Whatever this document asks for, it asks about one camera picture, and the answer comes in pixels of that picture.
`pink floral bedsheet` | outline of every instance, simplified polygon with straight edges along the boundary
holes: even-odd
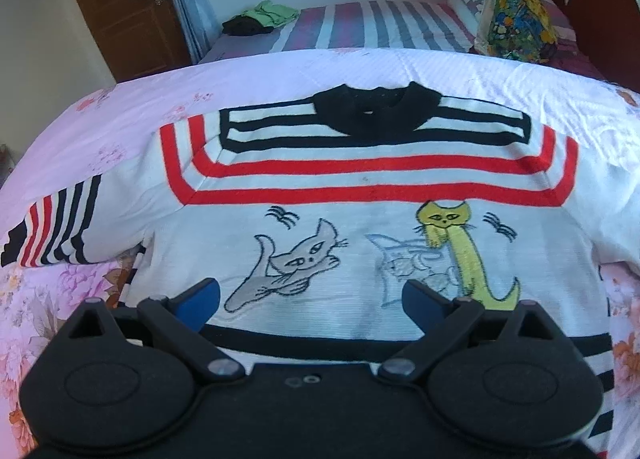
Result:
[[[410,81],[448,95],[519,108],[640,171],[640,96],[550,68],[498,58],[416,50],[299,51],[225,60],[100,90],[69,107],[34,142],[0,188],[0,244],[37,198],[137,156],[162,124],[225,106],[295,100],[347,83]],[[87,297],[117,302],[132,264],[0,269],[0,457],[35,443],[18,388],[64,320]],[[640,279],[626,264],[601,268],[614,341],[616,412],[609,457],[635,458],[640,435]]]

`wooden headboard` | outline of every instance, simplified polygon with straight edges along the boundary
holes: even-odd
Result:
[[[578,48],[606,77],[640,92],[640,0],[553,0]]]

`black collar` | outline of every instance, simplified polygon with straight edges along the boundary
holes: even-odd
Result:
[[[433,116],[442,95],[411,82],[401,89],[353,89],[347,85],[313,96],[322,123],[362,139],[412,132]]]

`colorful bag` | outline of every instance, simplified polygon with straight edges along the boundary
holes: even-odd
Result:
[[[540,0],[485,0],[474,46],[487,56],[544,63],[558,38]]]

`cat embroidery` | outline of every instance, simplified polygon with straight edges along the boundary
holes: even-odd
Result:
[[[311,277],[340,265],[340,259],[331,254],[332,249],[347,245],[347,241],[338,240],[337,230],[324,219],[318,220],[315,235],[286,253],[275,255],[275,243],[267,235],[255,235],[255,239],[260,244],[260,257],[254,270],[226,299],[227,312],[239,311],[274,293],[284,296],[304,293]]]
[[[407,280],[418,280],[449,299],[462,294],[452,262],[442,250],[425,245],[424,239],[399,241],[380,233],[367,233],[365,237],[383,255],[379,268],[385,282],[383,307],[401,301]]]
[[[449,243],[453,258],[460,270],[463,294],[481,302],[486,309],[511,311],[520,297],[520,282],[514,279],[511,290],[504,298],[495,298],[486,281],[486,274],[478,248],[467,232],[471,208],[464,202],[453,208],[445,208],[428,201],[418,209],[427,245],[441,248]]]

